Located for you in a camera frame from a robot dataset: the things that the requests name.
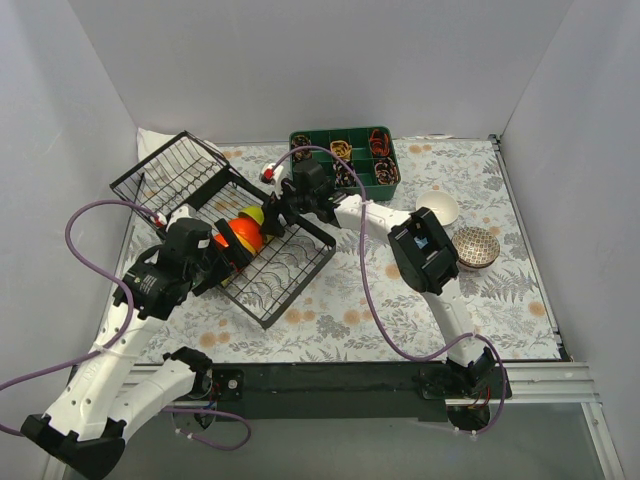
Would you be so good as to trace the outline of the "red orange bowl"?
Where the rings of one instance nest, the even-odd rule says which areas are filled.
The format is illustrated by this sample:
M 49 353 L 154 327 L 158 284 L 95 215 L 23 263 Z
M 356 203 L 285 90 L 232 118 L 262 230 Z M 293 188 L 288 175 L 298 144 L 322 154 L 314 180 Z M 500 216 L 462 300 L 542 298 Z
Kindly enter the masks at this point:
M 226 239 L 221 234 L 215 235 L 214 236 L 214 241 L 216 243 L 216 246 L 220 250 L 224 250 L 229 246 L 228 242 L 226 241 Z

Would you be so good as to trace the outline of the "white bowl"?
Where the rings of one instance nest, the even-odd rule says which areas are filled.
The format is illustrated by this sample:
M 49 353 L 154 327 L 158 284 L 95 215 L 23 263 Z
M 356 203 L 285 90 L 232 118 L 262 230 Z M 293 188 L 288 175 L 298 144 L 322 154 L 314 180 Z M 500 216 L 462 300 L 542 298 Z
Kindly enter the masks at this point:
M 415 202 L 417 210 L 428 208 L 443 226 L 453 224 L 459 216 L 459 205 L 453 196 L 440 191 L 431 190 L 421 194 Z

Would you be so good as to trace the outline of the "red floral patterned bowl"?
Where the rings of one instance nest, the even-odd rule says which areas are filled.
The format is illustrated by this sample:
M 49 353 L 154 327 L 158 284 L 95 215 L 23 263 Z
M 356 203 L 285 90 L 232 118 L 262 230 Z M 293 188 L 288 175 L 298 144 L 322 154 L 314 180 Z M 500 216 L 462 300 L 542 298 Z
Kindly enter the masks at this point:
M 484 270 L 487 270 L 489 267 L 492 266 L 492 263 L 489 264 L 481 264 L 481 265 L 474 265 L 474 264 L 467 264 L 464 263 L 463 261 L 458 261 L 457 262 L 459 268 L 461 270 L 465 270 L 465 271 L 469 271 L 469 272 L 481 272 Z

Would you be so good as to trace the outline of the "brown lattice patterned bowl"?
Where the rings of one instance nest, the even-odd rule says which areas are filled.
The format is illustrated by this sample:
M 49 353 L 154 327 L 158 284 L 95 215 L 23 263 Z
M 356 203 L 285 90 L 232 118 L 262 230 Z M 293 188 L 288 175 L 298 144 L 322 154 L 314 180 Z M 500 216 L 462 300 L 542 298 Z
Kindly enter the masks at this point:
M 467 264 L 493 264 L 501 251 L 497 237 L 480 227 L 459 229 L 452 237 L 452 244 L 457 250 L 458 260 Z

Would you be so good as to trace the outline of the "yellow orange bowl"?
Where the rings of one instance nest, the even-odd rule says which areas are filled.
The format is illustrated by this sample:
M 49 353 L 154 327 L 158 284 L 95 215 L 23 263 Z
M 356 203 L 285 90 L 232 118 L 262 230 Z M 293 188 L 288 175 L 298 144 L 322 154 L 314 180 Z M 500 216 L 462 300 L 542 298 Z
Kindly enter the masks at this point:
M 260 252 L 261 245 L 258 245 L 258 247 L 255 247 L 250 241 L 248 241 L 243 236 L 236 236 L 236 238 L 241 243 L 241 245 L 244 248 L 246 248 L 253 256 L 256 256 Z

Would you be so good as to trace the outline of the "blue bowl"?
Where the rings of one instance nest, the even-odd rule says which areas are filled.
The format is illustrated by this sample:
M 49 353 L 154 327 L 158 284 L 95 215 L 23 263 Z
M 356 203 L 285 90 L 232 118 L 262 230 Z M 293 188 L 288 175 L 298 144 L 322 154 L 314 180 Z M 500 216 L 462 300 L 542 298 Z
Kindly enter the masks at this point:
M 414 238 L 414 240 L 415 240 L 416 245 L 417 245 L 420 249 L 424 248 L 424 247 L 429 243 L 428 239 L 427 239 L 427 238 L 424 238 L 424 237 L 418 237 L 418 236 L 416 236 L 416 237 Z

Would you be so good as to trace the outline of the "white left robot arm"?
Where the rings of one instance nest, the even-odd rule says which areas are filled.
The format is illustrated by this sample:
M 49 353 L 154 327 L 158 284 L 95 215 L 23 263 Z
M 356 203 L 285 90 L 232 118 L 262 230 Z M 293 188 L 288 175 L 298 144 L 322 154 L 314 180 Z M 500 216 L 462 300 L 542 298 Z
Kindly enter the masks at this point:
M 164 241 L 126 271 L 113 307 L 89 353 L 59 398 L 24 421 L 21 432 L 87 479 L 103 479 L 117 465 L 133 434 L 168 404 L 210 396 L 214 363 L 181 347 L 127 393 L 121 387 L 147 343 L 175 307 L 202 293 L 221 270 L 210 224 L 183 217 Z

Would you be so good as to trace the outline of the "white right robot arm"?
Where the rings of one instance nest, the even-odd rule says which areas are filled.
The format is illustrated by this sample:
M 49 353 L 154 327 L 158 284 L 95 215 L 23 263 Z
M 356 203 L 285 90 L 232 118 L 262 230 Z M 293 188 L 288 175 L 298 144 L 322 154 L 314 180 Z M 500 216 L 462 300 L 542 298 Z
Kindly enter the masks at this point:
M 408 212 L 394 210 L 335 188 L 313 159 L 295 165 L 295 177 L 274 163 L 263 167 L 260 180 L 274 187 L 263 205 L 262 229 L 269 235 L 284 233 L 280 220 L 296 222 L 312 213 L 320 221 L 388 244 L 401 278 L 422 295 L 445 340 L 447 389 L 475 397 L 490 389 L 496 358 L 486 342 L 474 333 L 463 299 L 458 252 L 436 215 L 422 207 Z

